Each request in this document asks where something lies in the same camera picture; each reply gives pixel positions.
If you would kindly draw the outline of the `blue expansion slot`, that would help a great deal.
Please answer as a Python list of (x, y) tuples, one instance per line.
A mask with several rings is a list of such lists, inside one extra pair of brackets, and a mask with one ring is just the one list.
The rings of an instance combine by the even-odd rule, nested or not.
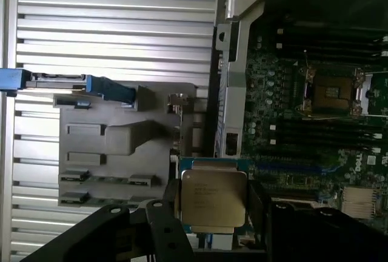
[(286, 164), (259, 164), (257, 168), (263, 170), (282, 170), (290, 172), (304, 172), (304, 173), (317, 173), (321, 174), (322, 170), (320, 167), (306, 167), (306, 166), (288, 166)]

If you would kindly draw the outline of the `black RAM slot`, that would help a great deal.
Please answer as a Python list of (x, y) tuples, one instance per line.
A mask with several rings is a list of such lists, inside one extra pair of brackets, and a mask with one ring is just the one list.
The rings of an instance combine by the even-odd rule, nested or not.
[(352, 45), (352, 44), (305, 44), (277, 42), (275, 49), (285, 55), (305, 55), (308, 56), (338, 56), (338, 57), (365, 57), (377, 58), (382, 55), (387, 46), (384, 45)]
[(376, 126), (364, 126), (352, 123), (325, 123), (325, 122), (306, 122), (306, 123), (278, 123), (270, 124), (269, 130), (273, 132), (324, 132), (324, 133), (356, 133), (356, 134), (385, 134), (388, 129)]
[(349, 149), (367, 152), (379, 152), (386, 143), (382, 141), (360, 139), (312, 139), (312, 138), (270, 138), (273, 146), (324, 147), (327, 149)]
[(382, 40), (388, 32), (360, 29), (334, 29), (334, 28), (307, 28), (307, 27), (283, 27), (277, 28), (277, 35), (283, 36), (310, 36), (319, 38), (349, 38)]

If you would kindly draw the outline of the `CPU socket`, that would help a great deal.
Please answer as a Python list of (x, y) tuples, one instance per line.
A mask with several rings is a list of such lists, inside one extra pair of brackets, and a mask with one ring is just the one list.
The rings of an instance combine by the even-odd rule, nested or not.
[(293, 107), (306, 118), (356, 118), (363, 112), (365, 83), (357, 65), (304, 64), (296, 73)]

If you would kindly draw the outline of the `silver finned chipset heatsink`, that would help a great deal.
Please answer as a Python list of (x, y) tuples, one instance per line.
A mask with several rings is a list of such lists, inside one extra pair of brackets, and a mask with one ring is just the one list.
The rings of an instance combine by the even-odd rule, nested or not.
[(342, 213), (359, 220), (375, 217), (376, 191), (369, 188), (350, 187), (343, 189)]

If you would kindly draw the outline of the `grey metal fixture plate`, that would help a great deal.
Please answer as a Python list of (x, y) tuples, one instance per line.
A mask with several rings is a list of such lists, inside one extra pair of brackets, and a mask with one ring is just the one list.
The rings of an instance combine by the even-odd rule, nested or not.
[(197, 88), (190, 83), (133, 82), (132, 104), (83, 93), (57, 96), (58, 204), (136, 208), (161, 198), (191, 156)]

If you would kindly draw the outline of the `green Dell motherboard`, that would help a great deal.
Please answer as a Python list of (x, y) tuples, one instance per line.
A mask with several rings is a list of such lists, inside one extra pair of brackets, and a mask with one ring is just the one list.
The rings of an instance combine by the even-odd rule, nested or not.
[[(249, 174), (258, 179), (269, 195), (312, 197), (316, 203), (297, 206), (330, 207), (341, 211), (343, 189), (347, 186), (376, 191), (375, 217), (359, 222), (388, 236), (388, 132), (385, 134), (273, 132), (278, 123), (352, 123), (388, 129), (388, 119), (369, 116), (339, 119), (312, 119), (293, 107), (296, 73), (305, 62), (304, 55), (285, 55), (275, 49), (277, 42), (309, 44), (352, 44), (387, 46), (377, 58), (308, 56), (309, 64), (360, 66), (367, 72), (388, 71), (388, 35), (382, 40), (319, 38), (277, 35), (280, 27), (254, 27), (247, 54), (247, 92), (241, 155), (250, 160)], [(273, 146), (270, 138), (360, 139), (382, 141), (379, 152), (317, 147)], [(320, 167), (321, 174), (263, 170), (259, 164)]]

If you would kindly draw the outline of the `metal socket cover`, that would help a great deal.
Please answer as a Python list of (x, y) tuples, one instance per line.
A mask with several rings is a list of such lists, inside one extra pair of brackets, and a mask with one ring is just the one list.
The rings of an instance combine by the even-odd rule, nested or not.
[(388, 71), (365, 74), (361, 86), (361, 115), (388, 119)]

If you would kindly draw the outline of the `silver open PC case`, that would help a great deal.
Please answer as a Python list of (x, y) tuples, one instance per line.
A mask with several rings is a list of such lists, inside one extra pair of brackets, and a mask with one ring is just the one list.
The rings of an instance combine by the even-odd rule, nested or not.
[[(388, 30), (388, 0), (218, 0), (216, 45), (221, 54), (221, 79), (217, 157), (244, 159), (250, 167), (250, 160), (241, 155), (250, 32), (254, 27), (280, 26)], [(261, 184), (250, 174), (249, 181)], [(208, 246), (197, 251), (197, 257), (208, 262), (244, 262), (258, 249), (248, 216), (246, 225), (226, 245)]]

